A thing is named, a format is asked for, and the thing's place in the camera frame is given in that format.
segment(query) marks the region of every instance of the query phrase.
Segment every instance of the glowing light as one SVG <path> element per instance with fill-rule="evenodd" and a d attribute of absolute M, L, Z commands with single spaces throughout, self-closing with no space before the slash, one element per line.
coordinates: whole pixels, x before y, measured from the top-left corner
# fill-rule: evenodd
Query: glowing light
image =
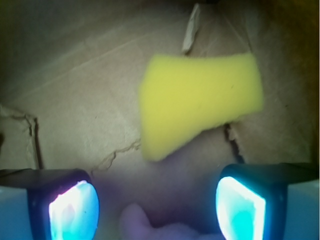
<path fill-rule="evenodd" d="M 93 239 L 99 220 L 95 188 L 80 181 L 49 204 L 52 240 Z"/>
<path fill-rule="evenodd" d="M 216 213 L 227 240 L 262 240 L 266 200 L 245 185 L 227 176 L 216 189 Z"/>

